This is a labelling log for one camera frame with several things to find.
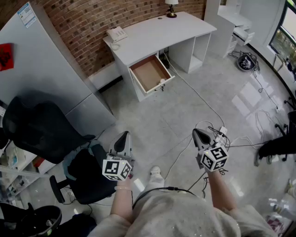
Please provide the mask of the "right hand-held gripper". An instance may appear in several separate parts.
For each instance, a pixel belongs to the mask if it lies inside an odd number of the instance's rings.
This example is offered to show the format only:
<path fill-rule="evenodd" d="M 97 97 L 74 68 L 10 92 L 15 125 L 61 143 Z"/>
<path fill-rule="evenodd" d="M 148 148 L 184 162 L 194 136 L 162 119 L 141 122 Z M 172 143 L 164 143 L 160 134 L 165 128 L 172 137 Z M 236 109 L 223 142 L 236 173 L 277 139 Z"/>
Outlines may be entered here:
<path fill-rule="evenodd" d="M 228 152 L 224 145 L 216 141 L 213 134 L 195 128 L 192 131 L 192 138 L 198 149 L 196 160 L 200 169 L 213 172 L 225 166 L 229 158 Z"/>

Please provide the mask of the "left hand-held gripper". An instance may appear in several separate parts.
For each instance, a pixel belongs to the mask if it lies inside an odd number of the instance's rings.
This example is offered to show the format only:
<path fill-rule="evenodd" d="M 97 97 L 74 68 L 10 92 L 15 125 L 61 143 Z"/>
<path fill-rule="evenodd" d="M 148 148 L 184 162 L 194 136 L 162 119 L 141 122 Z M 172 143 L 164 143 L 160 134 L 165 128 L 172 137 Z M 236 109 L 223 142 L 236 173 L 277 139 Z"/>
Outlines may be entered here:
<path fill-rule="evenodd" d="M 124 131 L 111 142 L 103 160 L 102 175 L 110 181 L 125 181 L 133 176 L 134 162 L 131 134 Z"/>

